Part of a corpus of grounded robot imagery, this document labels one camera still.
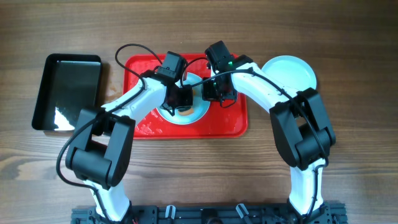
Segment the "green and orange sponge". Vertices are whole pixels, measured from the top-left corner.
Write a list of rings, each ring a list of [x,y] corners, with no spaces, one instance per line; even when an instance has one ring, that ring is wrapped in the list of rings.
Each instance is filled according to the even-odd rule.
[[[194,113],[194,109],[193,109],[192,106],[187,106],[187,107],[178,109],[178,114],[180,116],[188,116],[188,115],[193,114],[193,113]]]

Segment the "light blue plate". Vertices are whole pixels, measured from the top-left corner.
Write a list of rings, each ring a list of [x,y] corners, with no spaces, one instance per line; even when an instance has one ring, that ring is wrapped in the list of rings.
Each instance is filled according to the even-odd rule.
[[[179,87],[184,87],[185,85],[193,85],[198,83],[199,81],[202,81],[202,79],[193,73],[188,72],[187,77],[183,81],[183,86],[181,86],[180,82],[177,82],[176,85]],[[165,120],[167,120],[170,123],[173,124],[178,124],[178,125],[188,125],[192,124],[199,119],[201,119],[206,112],[208,111],[210,107],[210,102],[205,101],[202,98],[202,90],[200,86],[192,86],[193,88],[193,109],[194,113],[190,114],[188,116],[180,116],[178,114],[178,109],[174,109],[173,111],[164,109],[164,104],[162,104],[160,107],[156,108],[156,110],[159,112],[161,117],[163,117]]]
[[[261,70],[284,86],[304,91],[317,89],[317,78],[313,68],[304,60],[291,55],[281,55],[270,59]]]

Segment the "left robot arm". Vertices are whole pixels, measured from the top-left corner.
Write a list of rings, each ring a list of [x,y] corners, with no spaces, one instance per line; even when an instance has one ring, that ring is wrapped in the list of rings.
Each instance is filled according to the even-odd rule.
[[[140,78],[117,100],[99,109],[81,110],[77,127],[57,160],[65,161],[80,180],[75,186],[90,189],[96,206],[88,221],[134,223],[122,179],[129,166],[135,126],[155,108],[172,111],[192,104],[191,85],[178,86],[168,78]]]

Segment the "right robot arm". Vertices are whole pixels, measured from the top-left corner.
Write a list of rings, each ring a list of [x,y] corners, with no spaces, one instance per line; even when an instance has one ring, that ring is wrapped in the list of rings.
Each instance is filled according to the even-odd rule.
[[[211,77],[202,82],[219,88],[224,81],[270,115],[275,146],[290,167],[292,188],[287,205],[294,223],[310,223],[324,214],[322,172],[329,165],[336,135],[317,92],[313,72],[296,66],[259,68],[255,62],[232,60],[218,67],[209,63]]]

